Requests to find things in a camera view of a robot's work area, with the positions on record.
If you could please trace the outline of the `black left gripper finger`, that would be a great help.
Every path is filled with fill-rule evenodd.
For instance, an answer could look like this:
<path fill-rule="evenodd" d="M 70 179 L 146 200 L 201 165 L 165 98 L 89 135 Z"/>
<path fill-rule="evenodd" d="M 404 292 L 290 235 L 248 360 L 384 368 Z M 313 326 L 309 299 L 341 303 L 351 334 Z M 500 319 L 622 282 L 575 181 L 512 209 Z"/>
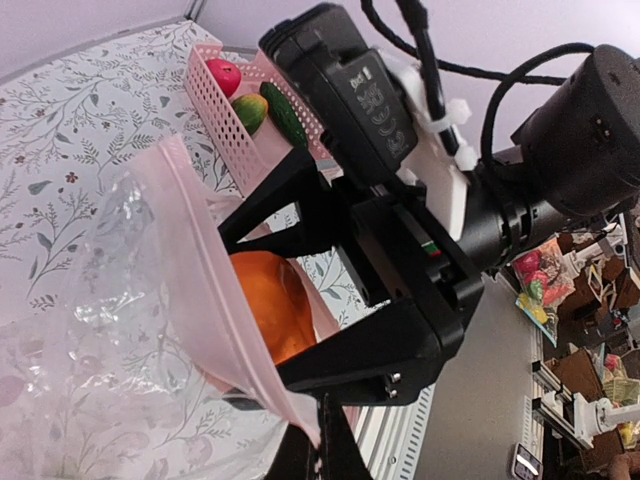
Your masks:
<path fill-rule="evenodd" d="M 318 404 L 320 444 L 289 425 L 267 480 L 372 480 L 342 406 L 326 394 Z"/>

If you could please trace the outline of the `green yellow toy mango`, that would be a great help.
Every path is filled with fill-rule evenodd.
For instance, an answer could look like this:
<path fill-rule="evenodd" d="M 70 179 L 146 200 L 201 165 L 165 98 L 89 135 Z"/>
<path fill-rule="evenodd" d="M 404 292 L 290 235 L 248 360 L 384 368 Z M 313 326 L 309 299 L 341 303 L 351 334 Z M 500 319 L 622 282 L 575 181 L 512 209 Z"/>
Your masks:
<path fill-rule="evenodd" d="M 268 115 L 268 101 L 252 93 L 236 98 L 231 106 L 249 135 L 255 134 Z"/>

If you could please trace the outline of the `red toy apple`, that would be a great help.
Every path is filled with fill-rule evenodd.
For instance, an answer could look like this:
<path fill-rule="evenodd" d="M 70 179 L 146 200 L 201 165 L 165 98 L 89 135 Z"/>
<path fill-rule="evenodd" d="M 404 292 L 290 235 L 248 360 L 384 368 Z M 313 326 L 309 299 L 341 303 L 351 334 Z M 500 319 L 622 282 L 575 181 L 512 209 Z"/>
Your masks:
<path fill-rule="evenodd" d="M 231 98 L 242 81 L 242 73 L 238 67 L 221 58 L 207 60 L 205 64 L 224 95 Z"/>

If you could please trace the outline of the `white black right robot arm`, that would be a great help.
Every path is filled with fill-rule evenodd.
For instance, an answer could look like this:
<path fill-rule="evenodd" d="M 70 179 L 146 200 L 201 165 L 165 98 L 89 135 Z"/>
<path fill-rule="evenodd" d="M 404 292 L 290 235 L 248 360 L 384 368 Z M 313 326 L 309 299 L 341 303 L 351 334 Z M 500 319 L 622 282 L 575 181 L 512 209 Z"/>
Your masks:
<path fill-rule="evenodd" d="M 444 65 L 417 1 L 399 9 L 415 63 L 369 47 L 321 3 L 259 47 L 323 126 L 327 181 L 292 149 L 227 219 L 227 250 L 335 249 L 372 313 L 281 363 L 287 389 L 345 405 L 406 405 L 458 352 L 482 276 L 639 192 L 639 63 L 568 43 L 499 77 L 480 148 L 465 153 Z"/>

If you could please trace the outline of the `clear zip top bag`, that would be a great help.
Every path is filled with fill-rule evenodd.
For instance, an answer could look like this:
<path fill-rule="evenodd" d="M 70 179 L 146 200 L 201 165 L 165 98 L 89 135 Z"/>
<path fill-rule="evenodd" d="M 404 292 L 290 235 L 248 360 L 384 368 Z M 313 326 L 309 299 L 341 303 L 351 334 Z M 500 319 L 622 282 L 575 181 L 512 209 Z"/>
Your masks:
<path fill-rule="evenodd" d="M 87 168 L 1 171 L 1 475 L 258 479 L 287 428 L 321 439 L 289 392 L 179 136 L 102 194 Z"/>

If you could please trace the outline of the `dark green toy cucumber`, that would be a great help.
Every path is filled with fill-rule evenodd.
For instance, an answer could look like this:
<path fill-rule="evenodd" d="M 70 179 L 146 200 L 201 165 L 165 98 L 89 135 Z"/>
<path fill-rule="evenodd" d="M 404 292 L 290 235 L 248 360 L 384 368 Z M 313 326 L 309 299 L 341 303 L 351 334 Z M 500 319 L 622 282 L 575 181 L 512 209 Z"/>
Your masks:
<path fill-rule="evenodd" d="M 259 93 L 269 104 L 269 118 L 289 144 L 293 147 L 308 148 L 305 129 L 280 89 L 271 82 L 262 82 Z"/>

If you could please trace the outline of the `orange toy fruit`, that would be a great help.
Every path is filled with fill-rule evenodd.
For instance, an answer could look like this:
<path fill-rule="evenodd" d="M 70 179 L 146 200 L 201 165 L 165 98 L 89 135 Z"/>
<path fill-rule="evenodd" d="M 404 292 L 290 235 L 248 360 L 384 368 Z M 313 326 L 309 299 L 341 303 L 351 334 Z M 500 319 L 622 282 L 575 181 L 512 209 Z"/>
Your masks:
<path fill-rule="evenodd" d="M 268 251 L 238 252 L 230 260 L 273 362 L 314 346 L 309 298 L 289 261 Z"/>

